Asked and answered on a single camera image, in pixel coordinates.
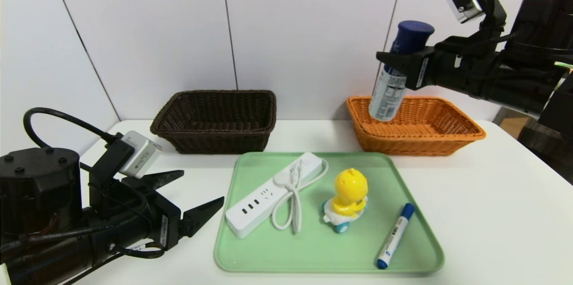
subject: orange wicker basket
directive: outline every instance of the orange wicker basket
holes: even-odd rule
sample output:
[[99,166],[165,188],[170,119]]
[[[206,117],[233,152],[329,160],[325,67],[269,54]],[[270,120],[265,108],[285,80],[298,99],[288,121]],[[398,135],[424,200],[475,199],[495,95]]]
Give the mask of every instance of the orange wicker basket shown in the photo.
[[372,97],[346,100],[354,132],[364,151],[390,155],[450,155],[485,132],[448,100],[405,97],[395,118],[380,122],[370,116]]

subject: blue cap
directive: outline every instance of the blue cap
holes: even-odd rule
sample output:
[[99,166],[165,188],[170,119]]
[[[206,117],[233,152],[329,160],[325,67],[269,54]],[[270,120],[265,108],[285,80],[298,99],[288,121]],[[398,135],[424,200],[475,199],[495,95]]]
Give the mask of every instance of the blue cap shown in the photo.
[[378,268],[380,268],[380,269],[387,269],[388,268],[388,264],[386,264],[381,259],[378,259],[378,261],[376,262],[376,265],[378,265]]
[[402,21],[398,24],[398,34],[390,52],[414,53],[426,47],[434,27],[421,21]]
[[415,210],[416,210],[416,207],[413,204],[406,204],[406,205],[404,205],[404,209],[402,210],[402,213],[400,214],[400,216],[409,220],[410,218],[412,218],[412,214],[414,214]]

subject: toy wheel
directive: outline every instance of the toy wheel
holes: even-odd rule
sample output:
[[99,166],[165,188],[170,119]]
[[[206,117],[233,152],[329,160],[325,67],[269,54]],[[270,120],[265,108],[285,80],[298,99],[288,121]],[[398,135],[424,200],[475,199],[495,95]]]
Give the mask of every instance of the toy wheel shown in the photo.
[[346,230],[348,230],[349,226],[350,226],[349,222],[339,224],[338,226],[336,226],[336,232],[338,232],[338,234],[342,234],[342,232],[346,232]]

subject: green tray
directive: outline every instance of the green tray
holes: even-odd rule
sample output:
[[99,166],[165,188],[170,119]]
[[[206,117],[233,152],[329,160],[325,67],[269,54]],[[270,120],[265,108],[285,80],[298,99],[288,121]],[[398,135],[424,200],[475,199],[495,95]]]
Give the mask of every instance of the green tray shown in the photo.
[[[301,153],[247,153],[236,165],[225,211],[289,165]],[[444,265],[444,252],[392,161],[380,153],[315,153],[328,161],[329,170],[317,183],[301,192],[303,226],[276,230],[270,219],[244,239],[239,239],[223,217],[215,261],[229,272],[269,273],[428,273]],[[335,195],[334,179],[354,167],[368,179],[368,209],[337,234],[323,222],[321,204]],[[376,268],[381,247],[405,203],[416,206],[388,269]],[[286,221],[288,203],[278,212]]]

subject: blue marker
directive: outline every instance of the blue marker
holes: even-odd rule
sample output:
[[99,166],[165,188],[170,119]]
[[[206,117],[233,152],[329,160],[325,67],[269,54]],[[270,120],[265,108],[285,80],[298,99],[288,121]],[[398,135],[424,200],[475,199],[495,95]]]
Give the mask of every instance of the blue marker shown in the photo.
[[412,214],[414,214],[414,211],[415,207],[413,204],[406,204],[404,206],[404,209],[392,230],[392,234],[388,237],[388,241],[384,245],[380,256],[378,256],[378,261],[376,262],[378,268],[387,269],[388,265],[390,265],[390,259],[392,259],[392,255],[398,247],[398,243],[400,242],[400,239],[404,234],[404,230],[406,230],[406,227],[408,226],[408,221],[412,217]]

